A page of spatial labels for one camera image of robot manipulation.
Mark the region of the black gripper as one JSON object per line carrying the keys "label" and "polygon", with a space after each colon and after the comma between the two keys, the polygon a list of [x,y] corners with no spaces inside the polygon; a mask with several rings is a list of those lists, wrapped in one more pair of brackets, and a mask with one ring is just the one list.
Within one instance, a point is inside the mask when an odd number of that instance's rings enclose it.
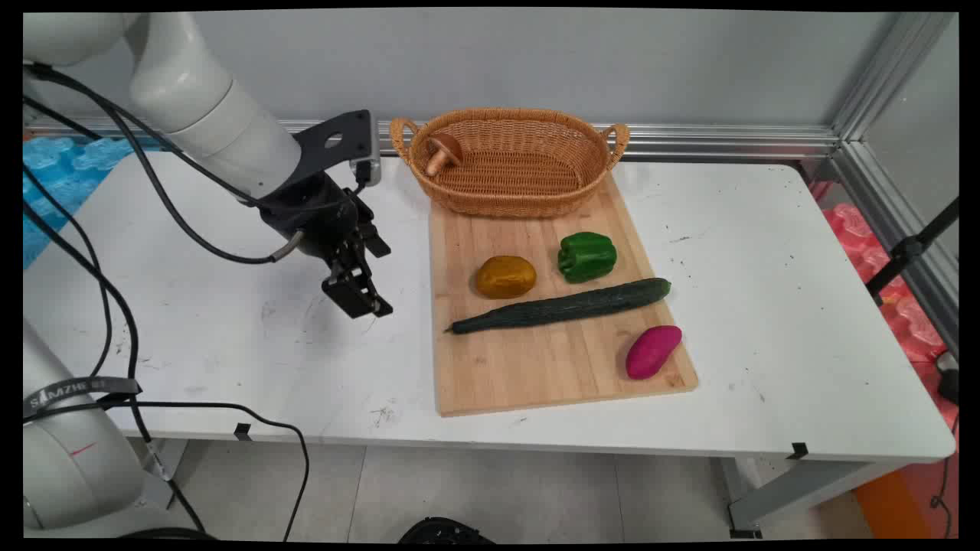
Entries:
{"label": "black gripper", "polygon": [[296,248],[329,265],[322,292],[350,318],[393,313],[372,282],[365,249],[375,258],[391,253],[368,207],[358,197],[370,179],[356,177],[356,187],[342,188],[325,172],[287,185],[263,199],[260,219],[287,240],[303,233]]}

